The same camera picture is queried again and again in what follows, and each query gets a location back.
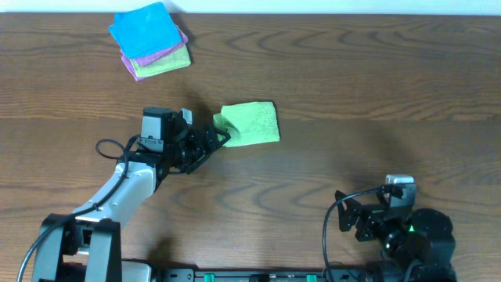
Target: white background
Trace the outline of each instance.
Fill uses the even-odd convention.
[[[0,12],[125,12],[155,0],[0,0]],[[184,13],[501,15],[501,0],[165,0]]]

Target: folded cloth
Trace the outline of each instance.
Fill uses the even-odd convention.
[[[191,64],[186,45],[181,47],[178,51],[173,52],[171,55],[156,60],[145,67],[139,66],[134,60],[130,60],[125,56],[122,56],[122,62],[124,62],[124,65],[136,81],[157,74],[163,74],[164,72],[173,71],[181,67],[188,67]]]
[[[181,35],[181,42],[179,42],[178,44],[176,44],[172,47],[169,47],[167,49],[163,49],[163,50],[156,52],[156,53],[153,53],[151,55],[144,56],[144,57],[137,58],[137,59],[133,59],[133,60],[139,66],[144,67],[144,66],[147,66],[147,65],[151,64],[152,62],[154,62],[162,57],[168,56],[168,55],[172,54],[173,52],[179,50],[179,48],[183,47],[188,42],[188,37],[186,36],[186,34],[184,34],[179,29],[178,26],[176,26],[176,28],[178,29],[179,35]]]
[[[272,102],[242,103],[223,106],[215,114],[214,126],[226,131],[231,139],[224,146],[246,146],[280,141],[276,111]]]
[[[181,42],[162,2],[115,14],[110,33],[129,59],[148,56]]]

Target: blue folded towel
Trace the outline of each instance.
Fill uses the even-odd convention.
[[[129,59],[148,56],[181,42],[181,36],[162,2],[115,14],[110,33]]]

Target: wooden table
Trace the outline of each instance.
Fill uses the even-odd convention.
[[[500,18],[174,15],[193,65],[140,83],[112,21],[0,15],[0,280],[14,279],[48,213],[107,181],[114,163],[94,145],[138,133],[143,107],[206,121],[256,100],[275,102],[280,143],[225,148],[169,176],[124,229],[125,258],[321,269],[334,192],[406,173],[420,185],[416,208],[452,218],[459,279],[501,280]],[[379,258],[336,215],[328,236],[333,261]]]

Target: green folded towel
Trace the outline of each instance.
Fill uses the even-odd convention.
[[[223,106],[221,113],[214,115],[214,126],[231,136],[224,145],[227,147],[280,141],[276,111],[272,102]]]
[[[188,67],[191,64],[189,59],[188,49],[186,45],[179,48],[169,56],[154,61],[153,63],[141,67],[134,60],[131,60],[134,67],[135,75],[138,78],[147,78],[157,74],[163,74],[167,71],[173,71],[181,67]]]

